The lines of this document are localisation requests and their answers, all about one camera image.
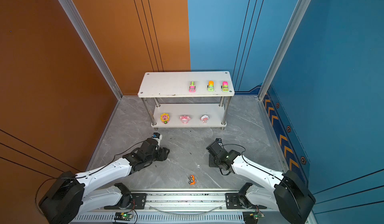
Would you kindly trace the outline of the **yellow flower doll toy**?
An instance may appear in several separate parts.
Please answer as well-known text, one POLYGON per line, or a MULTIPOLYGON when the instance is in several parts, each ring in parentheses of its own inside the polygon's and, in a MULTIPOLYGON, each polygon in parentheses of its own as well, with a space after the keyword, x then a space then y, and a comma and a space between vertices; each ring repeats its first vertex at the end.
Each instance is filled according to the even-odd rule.
POLYGON ((170 121, 170 116, 169 114, 166 114, 166 113, 161 114, 160 118, 161 118, 161 122, 165 125, 168 124, 170 121))

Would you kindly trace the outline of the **pink sheep toy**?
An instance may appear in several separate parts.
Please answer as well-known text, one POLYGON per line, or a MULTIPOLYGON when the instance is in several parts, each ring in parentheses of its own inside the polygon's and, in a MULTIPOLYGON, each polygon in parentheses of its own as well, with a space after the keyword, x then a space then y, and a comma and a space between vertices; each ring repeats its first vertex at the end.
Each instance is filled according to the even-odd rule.
POLYGON ((187 115, 180 116, 180 121, 182 122, 182 124, 188 124, 190 120, 191 120, 191 117, 187 115))

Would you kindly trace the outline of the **pink round head doll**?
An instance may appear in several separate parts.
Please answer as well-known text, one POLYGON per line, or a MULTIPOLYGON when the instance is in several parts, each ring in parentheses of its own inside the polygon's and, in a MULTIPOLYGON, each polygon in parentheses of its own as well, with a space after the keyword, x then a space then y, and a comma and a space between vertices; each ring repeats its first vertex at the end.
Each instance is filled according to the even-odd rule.
POLYGON ((208 115, 203 115, 203 116, 201 116, 200 120, 201 120, 202 123, 205 124, 205 123, 208 122, 209 118, 210 117, 208 115))

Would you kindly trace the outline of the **pink green toy truck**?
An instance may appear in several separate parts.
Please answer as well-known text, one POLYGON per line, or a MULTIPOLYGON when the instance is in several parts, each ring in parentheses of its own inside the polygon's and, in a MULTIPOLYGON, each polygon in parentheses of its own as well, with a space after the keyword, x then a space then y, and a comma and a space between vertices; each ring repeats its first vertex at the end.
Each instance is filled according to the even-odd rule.
POLYGON ((229 92, 229 84, 227 81, 223 81, 222 83, 222 91, 223 92, 229 92))

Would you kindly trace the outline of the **pink green toy car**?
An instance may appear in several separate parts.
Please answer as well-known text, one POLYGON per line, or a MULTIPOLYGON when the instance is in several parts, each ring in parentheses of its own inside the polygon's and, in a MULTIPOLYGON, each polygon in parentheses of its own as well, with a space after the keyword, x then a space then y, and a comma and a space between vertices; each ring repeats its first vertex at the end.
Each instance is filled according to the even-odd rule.
POLYGON ((196 91, 196 83, 194 81, 191 81, 189 85, 189 92, 195 92, 195 91, 196 91))

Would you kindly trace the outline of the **green orange toy truck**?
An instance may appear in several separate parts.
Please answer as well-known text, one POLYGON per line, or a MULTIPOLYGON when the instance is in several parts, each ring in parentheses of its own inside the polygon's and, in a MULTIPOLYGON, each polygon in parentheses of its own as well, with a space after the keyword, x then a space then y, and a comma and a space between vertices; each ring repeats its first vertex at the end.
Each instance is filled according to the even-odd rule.
POLYGON ((207 86, 208 91, 214 91, 214 82, 209 81, 208 86, 207 86))

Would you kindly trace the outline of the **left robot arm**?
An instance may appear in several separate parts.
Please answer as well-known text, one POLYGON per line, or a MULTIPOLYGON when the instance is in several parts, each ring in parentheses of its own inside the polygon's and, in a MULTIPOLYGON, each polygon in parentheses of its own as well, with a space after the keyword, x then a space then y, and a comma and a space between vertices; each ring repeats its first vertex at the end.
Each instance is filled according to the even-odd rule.
POLYGON ((125 178, 149 167, 153 162, 165 161, 170 153, 160 146, 162 135, 153 135, 122 152, 121 158, 100 168, 73 174, 64 172, 53 178, 54 183, 35 200, 37 210, 50 224, 69 224, 76 216, 103 207, 128 208, 132 202, 131 191, 122 183, 102 187, 117 179, 125 178))

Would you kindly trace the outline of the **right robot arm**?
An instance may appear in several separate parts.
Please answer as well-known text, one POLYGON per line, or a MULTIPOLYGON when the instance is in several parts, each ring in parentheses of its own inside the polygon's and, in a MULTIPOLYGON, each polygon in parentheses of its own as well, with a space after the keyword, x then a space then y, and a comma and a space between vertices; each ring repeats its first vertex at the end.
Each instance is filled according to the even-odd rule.
POLYGON ((237 193, 226 195, 228 209, 256 209, 258 213, 263 206, 279 211, 291 224, 307 221, 316 199, 295 172, 274 171, 249 160, 243 153, 227 151, 221 139, 215 139, 206 149, 211 168, 250 180, 237 193))

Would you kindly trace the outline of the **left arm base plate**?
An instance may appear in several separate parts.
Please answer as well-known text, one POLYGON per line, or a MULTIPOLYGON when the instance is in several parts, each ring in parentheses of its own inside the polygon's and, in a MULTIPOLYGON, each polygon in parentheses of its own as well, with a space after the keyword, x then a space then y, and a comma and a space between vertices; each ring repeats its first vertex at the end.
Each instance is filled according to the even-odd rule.
POLYGON ((106 206, 105 210, 143 210, 147 200, 146 193, 123 195, 114 206, 106 206))

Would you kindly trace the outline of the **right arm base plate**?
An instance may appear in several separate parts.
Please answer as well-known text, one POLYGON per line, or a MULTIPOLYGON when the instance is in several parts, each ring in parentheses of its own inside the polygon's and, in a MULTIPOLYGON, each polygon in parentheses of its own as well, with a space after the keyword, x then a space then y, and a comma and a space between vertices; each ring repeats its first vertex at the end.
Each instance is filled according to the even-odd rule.
POLYGON ((267 207, 262 205, 253 205, 245 195, 242 195, 240 193, 226 193, 225 194, 226 199, 226 207, 229 210, 234 209, 243 209, 243 210, 265 210, 267 207))

